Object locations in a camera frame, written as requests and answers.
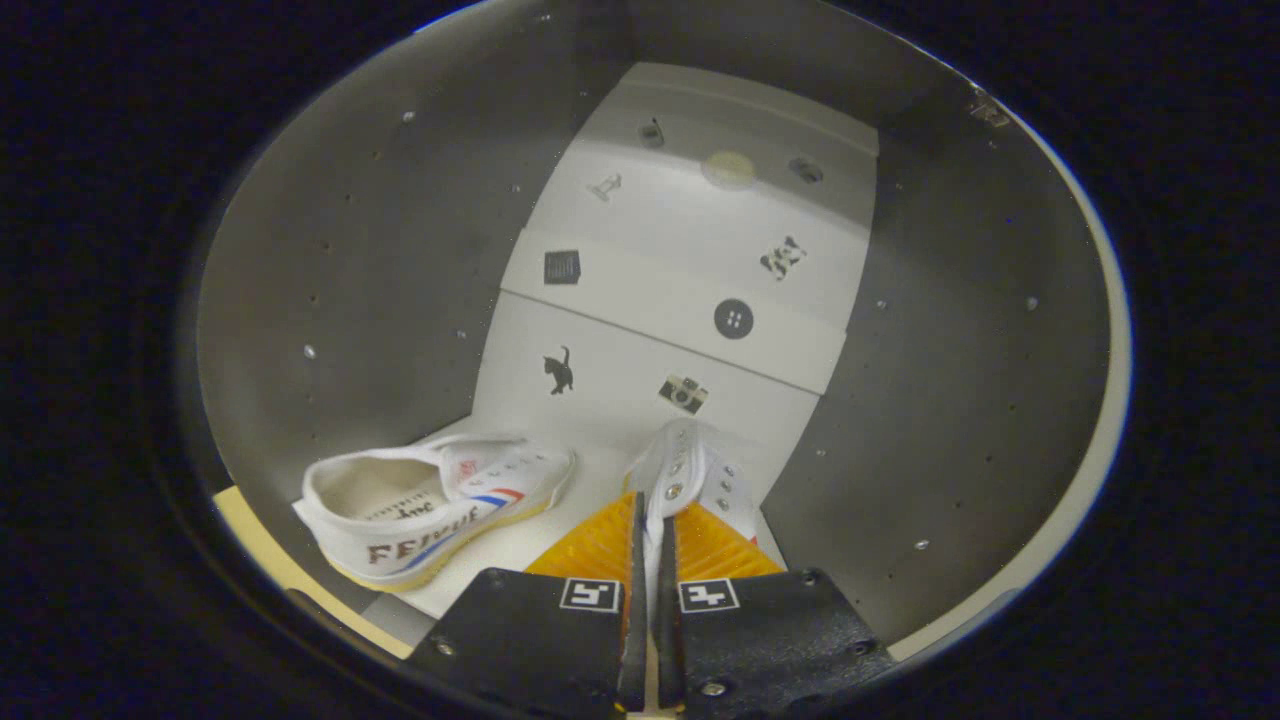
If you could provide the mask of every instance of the button icon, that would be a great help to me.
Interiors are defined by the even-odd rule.
[[[728,299],[716,306],[716,329],[730,340],[746,337],[755,325],[755,316],[746,302]]]

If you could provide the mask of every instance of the white platform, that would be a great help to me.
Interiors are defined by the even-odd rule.
[[[657,119],[662,147],[640,128]],[[749,159],[739,188],[703,161]],[[708,392],[695,415],[732,450],[759,506],[826,391],[865,260],[876,192],[876,131],[794,95],[727,76],[639,64],[568,146],[508,263],[472,415],[438,434],[536,432],[579,452],[561,503],[465,546],[426,587],[401,597],[440,616],[485,568],[525,569],[618,497],[653,433],[685,414],[658,391],[668,375]],[[787,164],[815,161],[806,184]],[[589,186],[621,186],[602,200]],[[778,281],[760,256],[792,237],[808,252]],[[543,255],[577,250],[576,284],[545,284]],[[755,316],[746,337],[716,329],[733,297]],[[571,350],[573,389],[550,395],[543,357]],[[785,566],[756,512],[758,542]]]

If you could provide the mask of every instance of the black square sticker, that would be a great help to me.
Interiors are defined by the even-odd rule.
[[[737,607],[737,596],[733,594],[733,583],[727,578],[680,583],[680,611],[686,615],[733,610],[735,607]]]
[[[621,600],[622,583],[617,580],[568,578],[564,580],[564,593],[561,594],[561,607],[588,612],[617,612]]]
[[[582,263],[577,250],[557,250],[543,255],[544,284],[577,284],[582,277]]]

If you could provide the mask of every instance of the shoe sole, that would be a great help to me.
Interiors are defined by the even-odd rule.
[[[561,478],[561,484],[568,482],[568,479],[573,475],[573,470],[576,468],[577,468],[577,454],[576,452],[571,452],[570,454],[568,469],[564,470],[564,477]],[[503,518],[502,520],[494,520],[493,523],[490,523],[490,524],[488,524],[488,525],[477,529],[471,536],[467,536],[466,539],[463,539],[458,544],[453,546],[452,550],[449,550],[448,552],[445,552],[440,557],[433,560],[426,568],[422,569],[422,574],[421,575],[415,575],[415,577],[412,577],[412,578],[410,578],[407,580],[402,580],[402,582],[394,583],[394,584],[371,583],[369,580],[357,578],[357,577],[352,575],[346,568],[343,568],[342,565],[338,565],[337,562],[334,562],[333,559],[329,557],[329,553],[324,552],[324,550],[321,550],[320,552],[324,555],[324,559],[329,561],[329,565],[333,565],[334,570],[338,570],[338,573],[340,573],[344,578],[347,578],[348,580],[356,583],[357,585],[369,588],[371,591],[379,591],[379,592],[408,592],[408,591],[412,591],[412,589],[417,589],[417,588],[425,585],[426,583],[430,583],[431,580],[434,580],[435,575],[438,575],[440,573],[440,570],[444,568],[444,565],[448,564],[449,560],[453,560],[453,556],[460,550],[462,550],[463,547],[466,547],[467,543],[470,543],[471,541],[474,541],[477,537],[488,533],[489,530],[494,530],[494,529],[498,529],[498,528],[504,528],[507,525],[515,525],[516,523],[521,523],[521,521],[527,520],[527,519],[530,519],[530,518],[532,518],[535,515],[540,515],[552,503],[552,498],[554,498],[557,496],[558,496],[558,492],[553,489],[552,491],[552,497],[548,497],[541,503],[535,505],[534,507],[530,507],[529,510],[524,510],[521,512],[517,512],[516,515],[512,515],[509,518]]]

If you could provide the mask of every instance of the gray enclosure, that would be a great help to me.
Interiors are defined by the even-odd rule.
[[[763,511],[788,565],[827,570],[897,642],[1010,562],[1076,477],[1114,315],[1096,236],[1033,138],[972,115],[963,77],[818,3],[498,0],[317,97],[253,159],[204,266],[200,380],[221,457],[276,541],[370,606],[289,507],[302,470],[468,414],[475,329],[515,238],[640,60],[772,85],[881,133],[845,351]]]

